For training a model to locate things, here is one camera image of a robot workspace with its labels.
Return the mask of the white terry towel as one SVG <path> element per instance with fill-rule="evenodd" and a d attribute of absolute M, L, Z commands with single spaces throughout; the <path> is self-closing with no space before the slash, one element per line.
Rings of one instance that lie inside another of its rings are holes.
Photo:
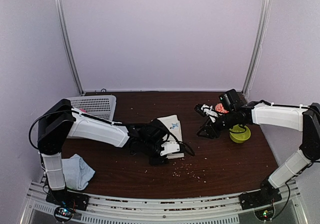
<path fill-rule="evenodd" d="M 169 136 L 165 135 L 163 138 L 164 144 L 161 146 L 164 148 L 160 155 L 167 159 L 184 158 L 185 154 L 182 149 L 182 129 L 181 123 L 177 115 L 171 115 L 166 117 L 160 117 L 158 120 L 168 129 Z"/>

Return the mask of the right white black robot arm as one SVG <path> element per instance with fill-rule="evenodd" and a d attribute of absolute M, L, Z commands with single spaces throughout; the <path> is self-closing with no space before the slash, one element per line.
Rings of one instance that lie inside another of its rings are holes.
<path fill-rule="evenodd" d="M 197 104 L 194 109 L 208 118 L 198 136 L 215 139 L 222 131 L 236 125 L 259 125 L 274 154 L 280 150 L 276 144 L 285 142 L 290 153 L 283 154 L 280 166 L 261 183 L 262 190 L 256 194 L 256 200 L 265 205 L 275 197 L 275 189 L 319 160 L 319 107 L 319 103 L 294 106 L 251 101 L 242 105 L 228 104 L 226 113 L 206 104 Z"/>

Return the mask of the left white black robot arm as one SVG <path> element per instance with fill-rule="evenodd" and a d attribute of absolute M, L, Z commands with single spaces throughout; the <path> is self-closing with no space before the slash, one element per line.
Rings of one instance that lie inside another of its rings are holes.
<path fill-rule="evenodd" d="M 37 149 L 39 150 L 52 197 L 61 206 L 72 201 L 66 191 L 62 166 L 62 146 L 67 138 L 84 138 L 128 148 L 149 157 L 150 165 L 160 165 L 169 159 L 184 157 L 179 139 L 159 119 L 149 123 L 121 123 L 108 121 L 72 106 L 62 99 L 50 108 L 38 124 Z"/>

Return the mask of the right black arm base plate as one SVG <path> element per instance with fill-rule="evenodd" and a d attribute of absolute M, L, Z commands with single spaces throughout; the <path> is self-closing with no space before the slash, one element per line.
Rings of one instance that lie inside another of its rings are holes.
<path fill-rule="evenodd" d="M 264 205 L 272 205 L 273 202 L 281 201 L 279 189 L 263 187 L 253 192 L 244 192 L 239 195 L 242 210 L 257 208 Z"/>

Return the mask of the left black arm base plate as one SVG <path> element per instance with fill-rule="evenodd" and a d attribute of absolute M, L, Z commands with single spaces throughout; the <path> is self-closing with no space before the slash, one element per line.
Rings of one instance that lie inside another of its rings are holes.
<path fill-rule="evenodd" d="M 49 189 L 45 200 L 46 202 L 53 203 L 55 205 L 86 211 L 89 198 L 90 197 L 86 194 L 70 192 L 67 189 Z"/>

